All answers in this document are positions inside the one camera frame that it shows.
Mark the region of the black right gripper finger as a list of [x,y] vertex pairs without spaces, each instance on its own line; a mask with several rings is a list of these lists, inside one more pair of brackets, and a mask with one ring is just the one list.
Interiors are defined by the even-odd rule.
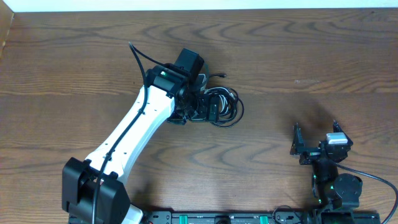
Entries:
[[294,125],[294,137],[290,148],[290,155],[299,155],[304,150],[304,140],[302,138],[301,129],[299,124]]
[[334,133],[344,133],[346,135],[346,137],[348,138],[348,143],[347,145],[352,146],[353,145],[353,141],[348,137],[348,135],[343,131],[342,127],[339,125],[339,123],[334,120],[333,121],[333,132]]

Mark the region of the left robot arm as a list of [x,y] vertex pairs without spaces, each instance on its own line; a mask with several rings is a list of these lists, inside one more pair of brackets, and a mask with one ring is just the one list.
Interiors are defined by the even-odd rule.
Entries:
[[141,70],[137,99],[109,137],[80,161],[62,170],[62,209],[69,223],[140,223],[144,212],[127,194],[129,174],[150,138],[165,121],[218,121],[219,100],[206,96],[204,60],[183,49],[174,63],[156,62]]

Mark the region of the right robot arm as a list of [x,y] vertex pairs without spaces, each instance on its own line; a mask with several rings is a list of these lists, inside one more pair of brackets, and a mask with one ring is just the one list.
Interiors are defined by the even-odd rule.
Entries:
[[290,155],[299,156],[300,165],[312,167],[312,192],[319,205],[304,212],[303,223],[354,223],[353,210],[359,207],[361,178],[338,172],[338,164],[348,157],[353,145],[337,121],[317,147],[307,147],[298,124]]

